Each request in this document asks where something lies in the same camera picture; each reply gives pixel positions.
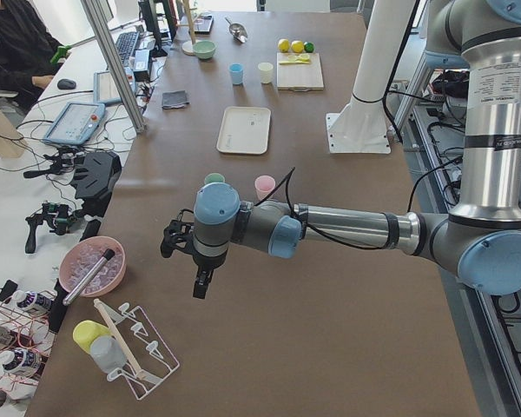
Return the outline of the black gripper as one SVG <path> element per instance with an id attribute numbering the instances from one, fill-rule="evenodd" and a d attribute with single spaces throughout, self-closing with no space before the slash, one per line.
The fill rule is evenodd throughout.
<path id="1" fill-rule="evenodd" d="M 223 252 L 221 255 L 210 256 L 195 252 L 193 254 L 193 260 L 198 268 L 195 277 L 193 297 L 205 299 L 214 271 L 225 262 L 226 253 Z"/>

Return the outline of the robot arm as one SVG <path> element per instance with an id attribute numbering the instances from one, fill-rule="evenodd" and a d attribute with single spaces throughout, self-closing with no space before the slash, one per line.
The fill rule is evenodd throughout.
<path id="1" fill-rule="evenodd" d="M 210 183 L 194 207 L 195 297 L 205 297 L 231 243 L 288 258 L 315 236 L 426 258 L 489 295 L 521 289 L 521 1 L 434 1 L 430 13 L 427 48 L 470 69 L 458 204 L 446 215 L 253 204 Z"/>

